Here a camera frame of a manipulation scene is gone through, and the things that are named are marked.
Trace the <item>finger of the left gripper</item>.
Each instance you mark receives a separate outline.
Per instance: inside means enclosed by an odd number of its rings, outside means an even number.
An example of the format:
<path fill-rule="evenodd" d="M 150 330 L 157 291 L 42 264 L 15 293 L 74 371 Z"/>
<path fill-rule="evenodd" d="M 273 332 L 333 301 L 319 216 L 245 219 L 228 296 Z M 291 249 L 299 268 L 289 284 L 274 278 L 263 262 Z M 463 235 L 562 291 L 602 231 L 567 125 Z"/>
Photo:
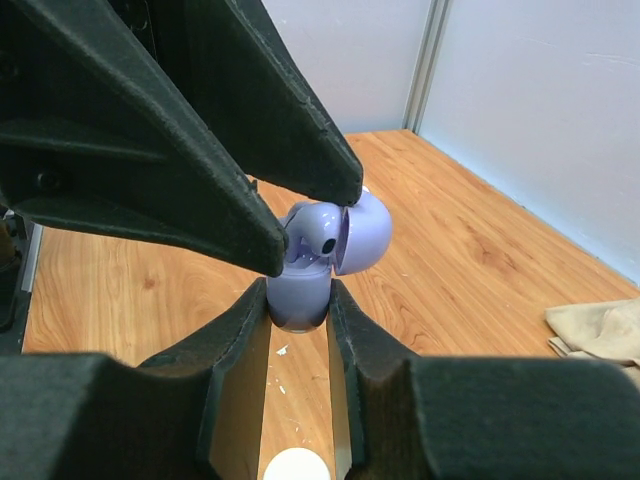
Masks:
<path fill-rule="evenodd" d="M 1 5 L 1 201 L 264 275 L 286 235 L 156 59 L 144 1 Z"/>
<path fill-rule="evenodd" d="M 153 1 L 157 59 L 245 173 L 352 206 L 363 166 L 260 1 Z"/>

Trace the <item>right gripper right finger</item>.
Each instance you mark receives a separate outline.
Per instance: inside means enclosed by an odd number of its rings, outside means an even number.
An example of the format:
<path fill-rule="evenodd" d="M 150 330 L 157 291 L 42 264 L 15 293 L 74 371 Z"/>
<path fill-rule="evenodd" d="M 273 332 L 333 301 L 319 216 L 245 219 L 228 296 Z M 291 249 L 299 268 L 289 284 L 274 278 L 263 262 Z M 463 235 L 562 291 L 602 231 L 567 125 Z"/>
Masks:
<path fill-rule="evenodd" d="M 338 280 L 326 326 L 340 479 L 639 475 L 639 391 L 617 366 L 421 356 Z"/>

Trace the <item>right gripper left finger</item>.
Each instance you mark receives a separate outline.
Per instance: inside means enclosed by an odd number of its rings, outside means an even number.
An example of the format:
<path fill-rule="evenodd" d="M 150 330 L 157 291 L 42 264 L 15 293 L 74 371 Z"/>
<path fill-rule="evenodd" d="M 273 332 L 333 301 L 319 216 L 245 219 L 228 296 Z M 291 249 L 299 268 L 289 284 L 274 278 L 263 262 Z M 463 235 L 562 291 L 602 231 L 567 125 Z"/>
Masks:
<path fill-rule="evenodd" d="M 1 359 L 5 479 L 254 479 L 266 282 L 137 367 L 99 353 Z"/>

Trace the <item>white earbud charging case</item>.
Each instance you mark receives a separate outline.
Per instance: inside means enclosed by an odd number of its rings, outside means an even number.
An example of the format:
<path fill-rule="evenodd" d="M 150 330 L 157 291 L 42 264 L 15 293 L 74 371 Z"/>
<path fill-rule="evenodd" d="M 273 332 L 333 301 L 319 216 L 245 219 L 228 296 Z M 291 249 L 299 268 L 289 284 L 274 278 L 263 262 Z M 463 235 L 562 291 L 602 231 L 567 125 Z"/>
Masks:
<path fill-rule="evenodd" d="M 330 480 L 326 463 L 315 452 L 301 447 L 278 453 L 267 465 L 263 480 Z"/>

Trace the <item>purple round case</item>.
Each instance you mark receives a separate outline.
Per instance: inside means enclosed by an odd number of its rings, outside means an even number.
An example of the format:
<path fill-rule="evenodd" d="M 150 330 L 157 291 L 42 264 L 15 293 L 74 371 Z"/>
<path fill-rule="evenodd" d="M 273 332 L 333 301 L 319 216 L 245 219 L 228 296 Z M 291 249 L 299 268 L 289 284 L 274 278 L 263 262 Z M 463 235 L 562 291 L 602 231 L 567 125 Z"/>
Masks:
<path fill-rule="evenodd" d="M 389 248 L 391 214 L 368 188 L 355 205 L 341 208 L 342 228 L 330 256 L 315 255 L 302 241 L 297 259 L 287 262 L 284 257 L 282 273 L 267 279 L 269 315 L 278 328 L 293 333 L 318 328 L 328 312 L 332 276 L 367 270 Z"/>

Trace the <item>purple earbud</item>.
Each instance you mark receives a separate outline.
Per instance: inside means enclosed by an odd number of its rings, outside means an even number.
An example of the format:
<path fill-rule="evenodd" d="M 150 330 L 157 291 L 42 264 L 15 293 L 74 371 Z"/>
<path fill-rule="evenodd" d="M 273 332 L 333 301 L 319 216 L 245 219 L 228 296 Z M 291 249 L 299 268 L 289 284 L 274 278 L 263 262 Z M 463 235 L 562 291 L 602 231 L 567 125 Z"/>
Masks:
<path fill-rule="evenodd" d="M 297 259 L 302 241 L 315 255 L 330 256 L 339 239 L 342 220 L 342 208 L 333 203 L 296 203 L 284 222 L 288 235 L 286 261 Z"/>

